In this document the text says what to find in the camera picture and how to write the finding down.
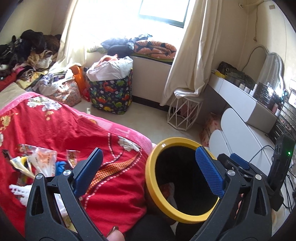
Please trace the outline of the person's left hand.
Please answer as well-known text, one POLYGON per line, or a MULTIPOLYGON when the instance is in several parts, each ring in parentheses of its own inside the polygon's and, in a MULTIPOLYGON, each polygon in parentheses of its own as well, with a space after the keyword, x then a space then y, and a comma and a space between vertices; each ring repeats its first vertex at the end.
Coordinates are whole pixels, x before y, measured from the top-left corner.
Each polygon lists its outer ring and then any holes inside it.
POLYGON ((114 226, 107 235, 108 241, 125 241, 125 236, 119 230, 118 226, 114 226))

